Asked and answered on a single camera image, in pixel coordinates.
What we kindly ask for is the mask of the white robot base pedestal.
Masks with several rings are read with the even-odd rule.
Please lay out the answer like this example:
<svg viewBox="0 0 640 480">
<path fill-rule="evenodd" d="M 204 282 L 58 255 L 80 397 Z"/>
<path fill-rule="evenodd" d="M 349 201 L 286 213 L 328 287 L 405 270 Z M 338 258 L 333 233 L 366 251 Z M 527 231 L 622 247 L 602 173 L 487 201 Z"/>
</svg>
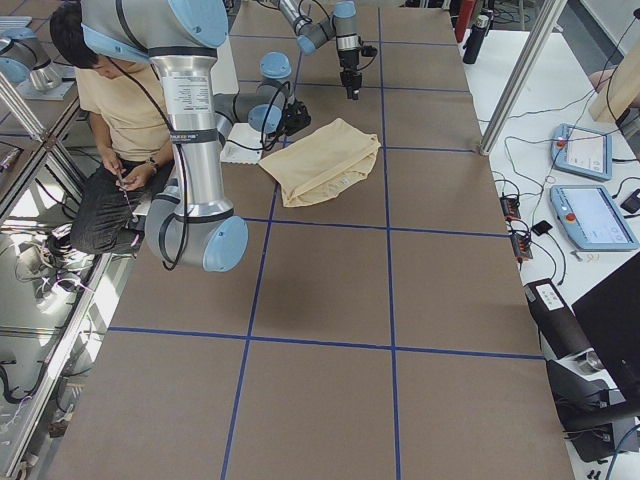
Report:
<svg viewBox="0 0 640 480">
<path fill-rule="evenodd" d="M 261 80 L 253 91 L 215 96 L 221 161 L 256 165 L 283 135 L 291 97 L 287 55 L 269 51 L 259 61 Z"/>
</svg>

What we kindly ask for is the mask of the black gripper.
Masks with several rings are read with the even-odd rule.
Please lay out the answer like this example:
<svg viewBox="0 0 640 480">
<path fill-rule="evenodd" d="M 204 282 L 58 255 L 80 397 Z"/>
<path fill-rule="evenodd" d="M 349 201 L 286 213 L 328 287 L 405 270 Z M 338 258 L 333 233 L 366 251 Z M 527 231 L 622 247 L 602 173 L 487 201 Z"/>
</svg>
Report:
<svg viewBox="0 0 640 480">
<path fill-rule="evenodd" d="M 284 134 L 296 134 L 310 124 L 311 116 L 302 101 L 295 100 L 286 105 L 280 124 L 280 129 Z"/>
<path fill-rule="evenodd" d="M 362 75 L 358 71 L 359 49 L 338 50 L 337 53 L 339 64 L 342 68 L 340 80 L 342 86 L 345 88 L 346 98 L 357 101 L 362 84 Z"/>
</svg>

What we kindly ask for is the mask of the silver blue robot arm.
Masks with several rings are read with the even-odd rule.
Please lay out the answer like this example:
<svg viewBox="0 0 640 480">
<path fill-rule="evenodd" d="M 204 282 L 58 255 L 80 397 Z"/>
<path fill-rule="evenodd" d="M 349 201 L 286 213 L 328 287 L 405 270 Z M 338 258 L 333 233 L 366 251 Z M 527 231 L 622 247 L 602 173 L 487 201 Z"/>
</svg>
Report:
<svg viewBox="0 0 640 480">
<path fill-rule="evenodd" d="M 309 125 L 289 81 L 287 56 L 271 52 L 262 58 L 263 80 L 255 93 L 216 94 L 211 70 L 229 27 L 223 2 L 84 1 L 81 9 L 92 51 L 151 63 L 163 89 L 177 177 L 151 202 L 145 221 L 149 248 L 168 268 L 233 269 L 245 253 L 248 227 L 225 196 L 220 155 L 237 123 L 273 140 Z"/>
<path fill-rule="evenodd" d="M 357 100 L 362 85 L 359 71 L 361 39 L 357 32 L 357 11 L 353 1 L 338 1 L 331 14 L 318 22 L 303 12 L 301 1 L 269 1 L 288 21 L 304 55 L 334 41 L 341 68 L 340 80 L 347 98 Z"/>
</svg>

